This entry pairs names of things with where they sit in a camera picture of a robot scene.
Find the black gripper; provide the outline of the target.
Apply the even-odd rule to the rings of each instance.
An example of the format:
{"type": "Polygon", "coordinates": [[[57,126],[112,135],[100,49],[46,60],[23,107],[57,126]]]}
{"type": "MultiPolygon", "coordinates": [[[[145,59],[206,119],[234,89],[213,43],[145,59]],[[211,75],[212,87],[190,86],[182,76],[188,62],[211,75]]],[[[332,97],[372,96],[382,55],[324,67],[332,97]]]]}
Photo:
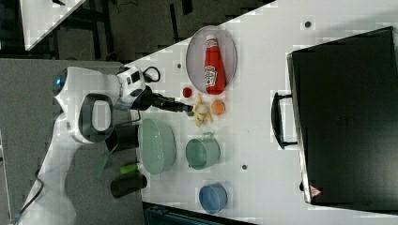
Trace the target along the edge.
{"type": "Polygon", "coordinates": [[[146,86],[144,90],[136,89],[130,96],[135,98],[131,105],[132,110],[146,111],[150,107],[156,107],[165,111],[170,112],[185,112],[190,113],[193,110],[191,105],[183,105],[176,102],[171,97],[165,97],[161,94],[153,93],[149,86],[146,86]]]}

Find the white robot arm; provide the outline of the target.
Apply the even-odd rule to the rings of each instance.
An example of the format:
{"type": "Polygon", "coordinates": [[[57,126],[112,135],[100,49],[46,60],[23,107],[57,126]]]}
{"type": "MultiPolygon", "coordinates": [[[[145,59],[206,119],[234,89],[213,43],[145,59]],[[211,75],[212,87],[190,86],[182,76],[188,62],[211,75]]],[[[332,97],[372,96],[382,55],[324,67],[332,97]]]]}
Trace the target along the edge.
{"type": "Polygon", "coordinates": [[[84,67],[67,67],[54,76],[54,99],[61,113],[54,121],[46,156],[35,174],[23,208],[9,225],[74,225],[76,211],[66,193],[66,178],[76,151],[106,141],[114,132],[113,115],[156,107],[190,113],[192,105],[154,93],[155,80],[139,67],[115,75],[84,67]]]}

